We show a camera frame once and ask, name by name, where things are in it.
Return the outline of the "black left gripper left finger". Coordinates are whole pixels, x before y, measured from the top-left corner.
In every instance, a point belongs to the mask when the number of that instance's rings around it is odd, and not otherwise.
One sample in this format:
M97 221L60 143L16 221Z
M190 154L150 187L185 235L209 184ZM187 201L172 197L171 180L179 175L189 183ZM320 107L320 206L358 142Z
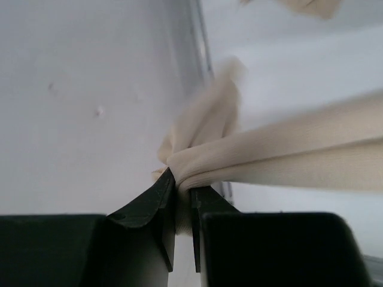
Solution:
M171 171L110 215L1 217L2 286L167 286L174 266Z

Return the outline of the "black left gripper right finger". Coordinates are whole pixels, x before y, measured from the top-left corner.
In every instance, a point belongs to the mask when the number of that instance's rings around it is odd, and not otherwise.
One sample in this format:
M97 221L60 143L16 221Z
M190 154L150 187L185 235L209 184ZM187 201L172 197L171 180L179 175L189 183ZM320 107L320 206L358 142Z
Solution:
M190 191L203 286L371 286L351 229L328 212L243 213L211 187Z

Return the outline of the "beige trousers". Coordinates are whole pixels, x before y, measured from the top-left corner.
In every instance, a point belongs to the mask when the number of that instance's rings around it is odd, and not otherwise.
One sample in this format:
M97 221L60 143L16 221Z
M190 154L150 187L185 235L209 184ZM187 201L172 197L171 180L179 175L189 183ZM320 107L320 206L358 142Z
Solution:
M243 205L364 211L382 202L382 2L201 1L215 78L158 151L178 188L175 228L192 231L189 191L216 182L282 195Z

